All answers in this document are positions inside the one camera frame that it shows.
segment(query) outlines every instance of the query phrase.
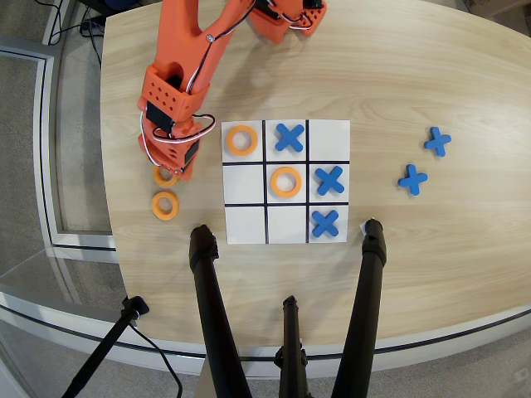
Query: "black pole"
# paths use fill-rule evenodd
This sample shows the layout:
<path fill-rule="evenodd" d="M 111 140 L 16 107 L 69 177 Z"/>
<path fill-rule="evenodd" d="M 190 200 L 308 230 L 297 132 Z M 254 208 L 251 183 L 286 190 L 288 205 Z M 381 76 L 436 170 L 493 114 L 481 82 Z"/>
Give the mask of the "black pole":
<path fill-rule="evenodd" d="M 202 334 L 216 396 L 251 398 L 217 284 L 214 259 L 218 258 L 216 238 L 208 227 L 194 229 L 190 240 L 190 268 L 196 283 Z"/>
<path fill-rule="evenodd" d="M 365 231 L 358 290 L 332 398 L 366 397 L 371 378 L 387 249 L 382 224 L 369 220 Z"/>
<path fill-rule="evenodd" d="M 284 306 L 284 346 L 275 355 L 280 368 L 280 398 L 305 398 L 309 396 L 306 379 L 306 352 L 299 335 L 299 307 L 294 296 L 282 303 Z"/>
<path fill-rule="evenodd" d="M 92 352 L 89 359 L 86 360 L 83 367 L 74 376 L 72 382 L 66 389 L 65 394 L 63 394 L 63 398 L 73 398 L 77 396 L 86 386 L 86 383 L 90 380 L 96 369 L 98 369 L 100 363 L 105 359 L 110 349 L 118 341 L 129 323 L 134 319 L 140 318 L 140 315 L 149 312 L 147 304 L 138 296 L 133 297 L 132 299 L 126 299 L 122 304 L 124 305 L 122 316 L 109 330 L 98 347 Z"/>

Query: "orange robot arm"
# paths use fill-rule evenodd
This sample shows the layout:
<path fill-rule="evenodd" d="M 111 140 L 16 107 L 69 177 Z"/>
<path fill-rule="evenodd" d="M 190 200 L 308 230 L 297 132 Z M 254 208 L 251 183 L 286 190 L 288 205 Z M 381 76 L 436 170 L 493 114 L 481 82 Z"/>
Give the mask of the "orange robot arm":
<path fill-rule="evenodd" d="M 139 100 L 139 144 L 149 160 L 180 179 L 190 179 L 200 138 L 215 125 L 213 116 L 195 112 L 232 32 L 248 16 L 259 33 L 280 42 L 289 28 L 309 36 L 325 10 L 320 0 L 228 0 L 219 19 L 202 31 L 198 0 L 163 0 L 157 56 L 146 71 Z M 210 124 L 203 128 L 194 116 Z"/>

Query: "orange o piece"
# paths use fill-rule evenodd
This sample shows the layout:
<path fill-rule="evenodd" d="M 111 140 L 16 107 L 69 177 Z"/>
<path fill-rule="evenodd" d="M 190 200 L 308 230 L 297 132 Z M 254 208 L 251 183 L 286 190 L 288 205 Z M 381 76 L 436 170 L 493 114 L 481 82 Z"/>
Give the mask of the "orange o piece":
<path fill-rule="evenodd" d="M 282 191 L 277 184 L 279 177 L 284 174 L 290 174 L 295 178 L 295 186 L 291 191 Z M 300 178 L 300 174 L 292 167 L 281 167 L 274 172 L 273 176 L 271 177 L 271 188 L 278 197 L 283 197 L 284 199 L 294 197 L 299 193 L 301 187 L 302 179 Z"/>
<path fill-rule="evenodd" d="M 249 134 L 249 137 L 251 138 L 251 145 L 249 145 L 247 149 L 238 149 L 236 148 L 236 145 L 234 145 L 234 136 L 241 131 L 243 133 Z M 229 148 L 229 151 L 236 156 L 250 155 L 251 153 L 255 152 L 256 145 L 258 145 L 258 135 L 256 134 L 256 131 L 249 126 L 235 126 L 227 135 L 227 147 Z"/>
<path fill-rule="evenodd" d="M 175 174 L 172 175 L 172 177 L 167 180 L 163 177 L 163 175 L 160 173 L 162 168 L 160 166 L 154 166 L 153 167 L 153 180 L 157 183 L 157 185 L 161 188 L 170 188 L 173 187 L 175 184 L 177 184 L 177 176 Z"/>
<path fill-rule="evenodd" d="M 166 212 L 161 209 L 160 205 L 158 204 L 161 199 L 168 199 L 172 204 L 172 210 Z M 153 209 L 153 213 L 157 216 L 157 218 L 163 221 L 170 221 L 177 215 L 177 213 L 179 213 L 179 200 L 175 192 L 162 191 L 153 197 L 151 208 Z"/>

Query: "tic-tac-toe board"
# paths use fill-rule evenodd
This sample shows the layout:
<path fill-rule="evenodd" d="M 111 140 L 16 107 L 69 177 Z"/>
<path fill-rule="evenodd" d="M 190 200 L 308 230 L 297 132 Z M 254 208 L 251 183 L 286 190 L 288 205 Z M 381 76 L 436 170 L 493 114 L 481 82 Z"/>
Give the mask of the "tic-tac-toe board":
<path fill-rule="evenodd" d="M 349 120 L 222 123 L 227 243 L 346 242 Z"/>

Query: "blue x piece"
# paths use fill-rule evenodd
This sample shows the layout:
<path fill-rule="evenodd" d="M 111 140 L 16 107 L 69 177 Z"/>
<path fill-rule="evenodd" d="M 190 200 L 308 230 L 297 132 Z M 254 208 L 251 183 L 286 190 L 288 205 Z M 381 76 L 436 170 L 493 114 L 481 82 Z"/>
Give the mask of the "blue x piece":
<path fill-rule="evenodd" d="M 339 231 L 334 225 L 334 221 L 336 221 L 339 217 L 339 214 L 336 212 L 336 210 L 332 210 L 326 217 L 318 211 L 314 211 L 312 213 L 312 217 L 315 221 L 317 221 L 317 226 L 312 232 L 316 238 L 319 238 L 326 231 L 331 236 L 338 235 Z"/>
<path fill-rule="evenodd" d="M 299 137 L 304 132 L 304 126 L 302 124 L 299 124 L 295 126 L 293 130 L 288 129 L 285 127 L 282 123 L 279 123 L 276 126 L 276 131 L 280 133 L 282 136 L 281 139 L 279 139 L 279 142 L 276 143 L 276 150 L 277 151 L 283 151 L 284 149 L 288 148 L 288 146 L 291 145 L 291 147 L 296 152 L 302 152 L 303 146 L 302 143 L 299 142 L 297 137 Z"/>
<path fill-rule="evenodd" d="M 450 135 L 441 135 L 441 131 L 438 127 L 432 127 L 430 129 L 432 139 L 424 143 L 424 148 L 435 149 L 437 156 L 443 158 L 446 155 L 445 145 L 451 141 Z"/>
<path fill-rule="evenodd" d="M 334 189 L 337 193 L 343 193 L 345 191 L 345 187 L 338 181 L 338 178 L 341 174 L 343 174 L 343 169 L 340 166 L 334 167 L 334 170 L 332 170 L 330 174 L 328 174 L 322 168 L 315 170 L 315 175 L 323 180 L 317 189 L 317 193 L 322 197 L 326 195 L 330 189 Z"/>
<path fill-rule="evenodd" d="M 414 164 L 408 164 L 406 170 L 407 177 L 398 180 L 398 185 L 402 188 L 409 188 L 409 192 L 416 197 L 421 193 L 421 182 L 428 181 L 428 175 L 423 172 L 417 174 L 417 167 Z"/>

